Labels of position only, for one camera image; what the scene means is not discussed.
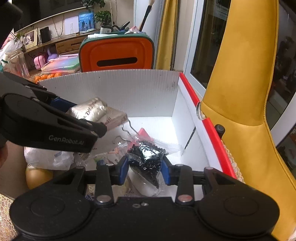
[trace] pink case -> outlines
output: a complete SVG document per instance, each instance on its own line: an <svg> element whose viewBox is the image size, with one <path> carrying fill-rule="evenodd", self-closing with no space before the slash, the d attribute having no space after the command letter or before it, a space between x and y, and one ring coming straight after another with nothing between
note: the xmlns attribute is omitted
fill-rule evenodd
<svg viewBox="0 0 296 241"><path fill-rule="evenodd" d="M36 69L40 69L43 65L45 65L47 60L45 59L44 55L39 55L35 57L34 64Z"/></svg>

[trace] yellow chair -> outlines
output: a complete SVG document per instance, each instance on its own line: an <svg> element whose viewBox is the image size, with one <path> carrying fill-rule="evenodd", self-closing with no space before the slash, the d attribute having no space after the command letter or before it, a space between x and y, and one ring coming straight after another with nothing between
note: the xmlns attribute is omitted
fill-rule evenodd
<svg viewBox="0 0 296 241"><path fill-rule="evenodd" d="M226 132L246 183L280 207L273 235L285 241L296 227L296 181L273 143L266 100L273 77L278 0L231 0L218 58L202 100L202 111Z"/></svg>

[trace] red edge trim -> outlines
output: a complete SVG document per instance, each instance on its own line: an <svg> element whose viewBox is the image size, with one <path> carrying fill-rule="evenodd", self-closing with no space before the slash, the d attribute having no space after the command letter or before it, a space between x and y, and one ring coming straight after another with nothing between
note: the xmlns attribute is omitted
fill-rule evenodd
<svg viewBox="0 0 296 241"><path fill-rule="evenodd" d="M187 80L187 78L185 77L185 75L183 73L180 73L180 78L181 78L183 84L185 85L185 88L187 89L187 91L191 97L191 100L193 101L193 104L196 106L197 103L200 102L200 100L197 97L194 89L192 88L191 84L189 83L189 81ZM211 140L211 143L214 147L214 150L215 150L216 155L218 157L222 171L225 174L236 179L237 177L235 175L233 167L229 161L226 150L224 149L224 147L222 145L220 137L219 137L213 123L211 122L210 118L206 118L202 122L203 122L203 125L204 125L204 127L207 131L207 134Z"/></svg>

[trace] television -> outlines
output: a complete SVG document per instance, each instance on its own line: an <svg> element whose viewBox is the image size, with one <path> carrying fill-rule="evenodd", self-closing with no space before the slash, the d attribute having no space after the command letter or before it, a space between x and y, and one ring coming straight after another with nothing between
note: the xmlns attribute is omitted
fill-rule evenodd
<svg viewBox="0 0 296 241"><path fill-rule="evenodd" d="M12 3L23 11L14 32L56 14L83 8L81 0L12 0Z"/></svg>

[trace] orange storage bin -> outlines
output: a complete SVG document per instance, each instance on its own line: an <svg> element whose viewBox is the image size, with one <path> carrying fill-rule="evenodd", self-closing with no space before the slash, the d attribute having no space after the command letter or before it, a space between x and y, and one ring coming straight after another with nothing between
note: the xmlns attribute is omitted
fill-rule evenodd
<svg viewBox="0 0 296 241"><path fill-rule="evenodd" d="M154 43L146 34L118 34L85 39L79 49L81 72L151 69Z"/></svg>

